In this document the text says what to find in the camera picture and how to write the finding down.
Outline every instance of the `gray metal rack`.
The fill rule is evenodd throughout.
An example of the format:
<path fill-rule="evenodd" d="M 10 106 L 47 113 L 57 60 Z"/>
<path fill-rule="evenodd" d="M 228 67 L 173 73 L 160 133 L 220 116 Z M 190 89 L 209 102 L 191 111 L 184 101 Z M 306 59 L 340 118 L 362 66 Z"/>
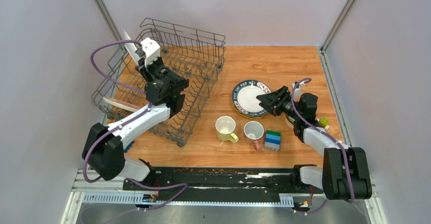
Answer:
<path fill-rule="evenodd" d="M 183 109 L 169 120 L 150 129 L 155 134 L 176 141 L 178 146 L 182 147 L 192 134 L 223 68 L 226 60 L 224 58 L 226 37 L 151 18 L 145 18 L 140 27 L 142 31 L 136 40 L 142 41 L 150 37 L 157 41 L 165 65 L 190 81 L 189 87 L 183 92 L 186 95 Z M 121 45 L 108 61 L 110 69 L 108 75 L 130 86 L 143 89 L 146 82 L 135 71 L 134 66 L 132 58 Z M 103 97 L 115 97 L 138 106 L 146 104 L 143 95 L 105 79 L 91 98 L 108 119 L 114 120 L 124 118 L 130 112 L 106 104 Z"/>

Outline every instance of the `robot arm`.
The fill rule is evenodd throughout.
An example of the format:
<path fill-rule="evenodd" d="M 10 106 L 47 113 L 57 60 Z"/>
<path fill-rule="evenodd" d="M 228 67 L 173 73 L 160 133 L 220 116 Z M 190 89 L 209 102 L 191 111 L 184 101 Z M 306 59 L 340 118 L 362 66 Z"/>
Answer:
<path fill-rule="evenodd" d="M 285 113 L 292 118 L 295 136 L 323 156 L 322 168 L 314 165 L 295 165 L 292 184 L 296 186 L 308 186 L 309 184 L 320 188 L 329 200 L 348 200 L 350 190 L 347 174 L 349 174 L 355 198 L 369 199 L 372 195 L 372 186 L 364 150 L 340 144 L 347 154 L 348 162 L 344 162 L 340 146 L 322 133 L 325 130 L 319 127 L 316 121 L 317 96 L 304 93 L 300 96 L 299 101 L 292 105 L 291 97 L 296 98 L 299 95 L 300 88 L 291 93 L 286 86 L 283 86 L 275 92 L 256 97 L 261 102 L 259 105 L 273 116 Z M 308 123 L 319 131 L 303 122 L 293 110 L 293 106 Z M 350 172 L 346 172 L 345 164 L 348 165 Z"/>
<path fill-rule="evenodd" d="M 135 69 L 146 80 L 144 87 L 148 105 L 120 121 L 103 126 L 93 125 L 82 152 L 85 159 L 96 140 L 99 142 L 88 158 L 88 164 L 108 181 L 116 176 L 143 181 L 152 170 L 144 160 L 124 156 L 124 149 L 139 135 L 177 114 L 184 104 L 189 80 L 177 75 L 163 64 L 160 46 L 146 38 L 142 48 L 127 44 L 126 49 L 136 63 Z"/>

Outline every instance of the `white plate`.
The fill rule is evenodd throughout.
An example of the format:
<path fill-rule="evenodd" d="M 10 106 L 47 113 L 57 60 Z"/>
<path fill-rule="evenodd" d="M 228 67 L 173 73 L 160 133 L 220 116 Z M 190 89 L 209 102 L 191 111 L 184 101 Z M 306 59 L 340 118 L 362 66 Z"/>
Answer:
<path fill-rule="evenodd" d="M 266 113 L 256 96 L 271 93 L 271 89 L 257 80 L 245 80 L 238 83 L 232 92 L 233 106 L 241 114 L 249 118 L 262 117 Z"/>

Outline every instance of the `yellow mug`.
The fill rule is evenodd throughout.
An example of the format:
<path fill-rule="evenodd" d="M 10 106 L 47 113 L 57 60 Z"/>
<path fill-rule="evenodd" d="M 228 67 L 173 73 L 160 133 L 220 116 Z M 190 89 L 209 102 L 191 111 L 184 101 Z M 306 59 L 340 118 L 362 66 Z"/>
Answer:
<path fill-rule="evenodd" d="M 230 116 L 222 116 L 215 122 L 215 130 L 217 131 L 217 137 L 222 141 L 238 142 L 238 136 L 233 131 L 235 130 L 235 120 Z"/>

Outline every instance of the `green block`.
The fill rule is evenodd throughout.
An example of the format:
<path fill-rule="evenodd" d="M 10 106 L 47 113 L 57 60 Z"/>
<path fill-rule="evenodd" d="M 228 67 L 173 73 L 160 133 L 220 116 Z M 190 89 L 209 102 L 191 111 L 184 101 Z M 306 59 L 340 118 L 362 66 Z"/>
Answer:
<path fill-rule="evenodd" d="M 329 124 L 329 120 L 328 119 L 326 119 L 325 117 L 323 117 L 322 119 L 320 119 L 320 121 L 319 121 L 319 125 L 320 126 L 322 126 L 322 127 L 326 127 L 326 126 L 328 126 L 328 124 Z"/>
<path fill-rule="evenodd" d="M 282 136 L 282 134 L 281 134 L 281 133 L 279 133 L 279 132 L 275 132 L 275 131 L 271 131 L 271 130 L 266 130 L 266 133 L 267 133 L 267 134 L 271 134 L 271 135 L 275 135 L 275 136 L 279 136 L 279 137 L 281 137 L 281 136 Z"/>

